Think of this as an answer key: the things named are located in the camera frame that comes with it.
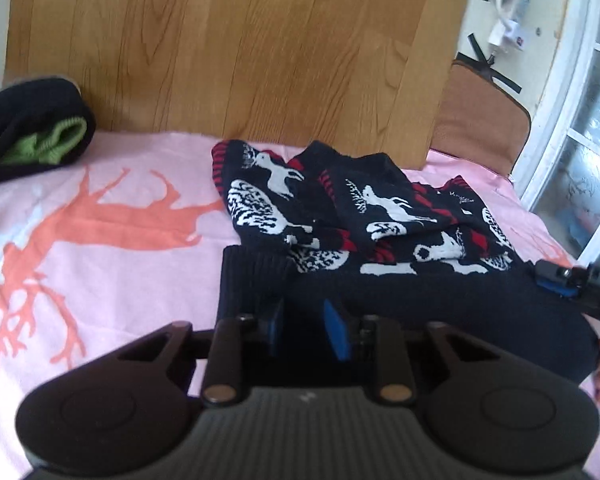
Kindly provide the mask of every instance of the green lining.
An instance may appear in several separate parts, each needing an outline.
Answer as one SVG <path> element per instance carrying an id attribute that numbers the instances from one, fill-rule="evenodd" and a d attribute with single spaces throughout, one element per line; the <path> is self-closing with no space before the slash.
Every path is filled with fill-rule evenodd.
<path id="1" fill-rule="evenodd" d="M 0 164 L 53 164 L 74 149 L 87 132 L 84 117 L 71 117 L 56 123 L 49 132 L 19 139 L 0 159 Z"/>

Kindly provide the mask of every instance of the brown cushion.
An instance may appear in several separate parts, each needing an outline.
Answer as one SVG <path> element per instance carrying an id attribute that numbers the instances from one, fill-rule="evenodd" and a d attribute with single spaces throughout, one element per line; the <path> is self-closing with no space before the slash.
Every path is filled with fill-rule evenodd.
<path id="1" fill-rule="evenodd" d="M 509 176 L 531 129 L 513 97 L 456 61 L 440 103 L 431 147 Z"/>

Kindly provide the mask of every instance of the pink bedsheet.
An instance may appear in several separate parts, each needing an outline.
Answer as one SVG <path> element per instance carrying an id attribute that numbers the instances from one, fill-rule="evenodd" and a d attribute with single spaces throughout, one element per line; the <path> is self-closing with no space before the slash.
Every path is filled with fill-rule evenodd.
<path id="1" fill-rule="evenodd" d="M 214 325 L 222 248 L 239 242 L 211 179 L 215 142 L 100 133 L 79 165 L 0 186 L 0 480 L 29 468 L 13 427 L 28 391 L 172 320 Z M 491 171 L 429 152 L 406 174 L 461 174 L 523 259 L 571 261 Z M 600 478 L 600 450 L 589 468 Z"/>

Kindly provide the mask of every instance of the pink cloth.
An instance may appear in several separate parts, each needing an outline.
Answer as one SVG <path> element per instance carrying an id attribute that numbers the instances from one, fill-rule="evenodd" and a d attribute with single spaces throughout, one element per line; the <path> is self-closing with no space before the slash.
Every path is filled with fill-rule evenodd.
<path id="1" fill-rule="evenodd" d="M 78 166 L 0 185 L 0 480 L 29 469 L 13 426 L 27 392 L 172 320 L 213 327 L 222 248 L 239 242 L 211 179 L 215 142 L 100 133 Z M 570 260 L 491 171 L 430 152 L 406 174 L 461 174 L 523 259 Z"/>

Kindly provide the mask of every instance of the wood grain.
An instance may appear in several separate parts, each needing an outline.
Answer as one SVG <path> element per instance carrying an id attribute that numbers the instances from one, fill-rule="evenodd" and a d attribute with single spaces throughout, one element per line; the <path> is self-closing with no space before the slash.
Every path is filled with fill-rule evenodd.
<path id="1" fill-rule="evenodd" d="M 99 126 L 426 158 L 466 0 L 11 0 L 5 79 L 64 73 Z"/>

